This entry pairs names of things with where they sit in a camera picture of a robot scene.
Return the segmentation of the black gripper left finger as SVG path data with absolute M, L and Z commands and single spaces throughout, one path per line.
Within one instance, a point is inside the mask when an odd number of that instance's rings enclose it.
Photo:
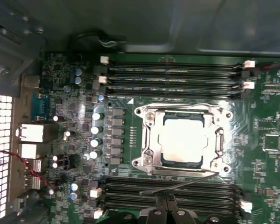
M 130 212 L 121 212 L 116 217 L 108 218 L 109 224 L 166 224 L 168 203 L 164 196 L 156 198 L 156 208 L 147 209 L 146 216 L 136 217 Z

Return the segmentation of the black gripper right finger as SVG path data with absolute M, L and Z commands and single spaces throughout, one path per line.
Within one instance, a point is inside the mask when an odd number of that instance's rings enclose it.
M 178 208 L 174 196 L 167 197 L 167 223 L 168 224 L 225 224 L 226 217 L 209 215 L 203 221 L 191 210 Z

